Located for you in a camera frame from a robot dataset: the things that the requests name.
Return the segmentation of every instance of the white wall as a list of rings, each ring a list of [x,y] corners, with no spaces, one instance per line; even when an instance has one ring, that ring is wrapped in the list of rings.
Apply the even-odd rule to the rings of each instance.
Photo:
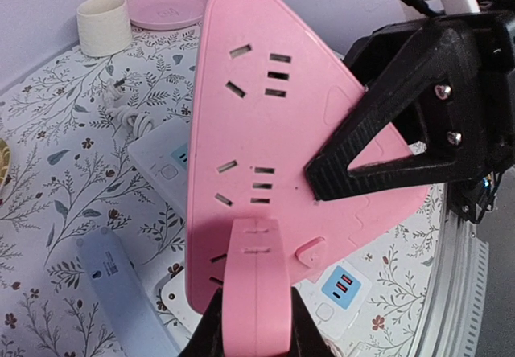
[[[404,20],[397,0],[283,0],[333,49],[345,53],[377,28]]]
[[[0,92],[78,40],[84,0],[0,0]]]

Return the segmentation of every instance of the white cup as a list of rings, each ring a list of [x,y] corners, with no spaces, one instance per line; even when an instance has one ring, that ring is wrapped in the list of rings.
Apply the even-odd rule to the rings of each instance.
[[[132,41],[127,0],[88,0],[77,8],[82,52],[105,57],[122,51]]]

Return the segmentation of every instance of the silver screw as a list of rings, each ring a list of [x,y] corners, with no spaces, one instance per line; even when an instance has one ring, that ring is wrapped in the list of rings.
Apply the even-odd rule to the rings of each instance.
[[[459,146],[463,140],[463,135],[460,132],[447,132],[447,140],[453,146]]]
[[[435,94],[442,101],[448,100],[452,94],[452,88],[449,85],[436,85]]]

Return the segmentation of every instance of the table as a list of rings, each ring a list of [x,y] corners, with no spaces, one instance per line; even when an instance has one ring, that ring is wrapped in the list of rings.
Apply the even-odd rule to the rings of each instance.
[[[11,148],[0,191],[0,356],[123,355],[75,254],[76,239],[107,226],[120,236],[160,318],[185,343],[159,288],[183,262],[184,222],[132,167],[133,141],[105,112],[108,79],[126,78],[120,100],[157,124],[192,111],[198,25],[134,28],[123,52],[100,59],[79,47],[0,97],[0,137]],[[352,254],[373,282],[355,323],[334,346],[360,356],[406,356],[439,236],[441,187],[420,211]]]

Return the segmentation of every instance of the pink plate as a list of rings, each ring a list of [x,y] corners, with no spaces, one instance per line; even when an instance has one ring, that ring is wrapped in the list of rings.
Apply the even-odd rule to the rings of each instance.
[[[176,30],[204,16],[208,0],[127,0],[130,21],[148,30]]]

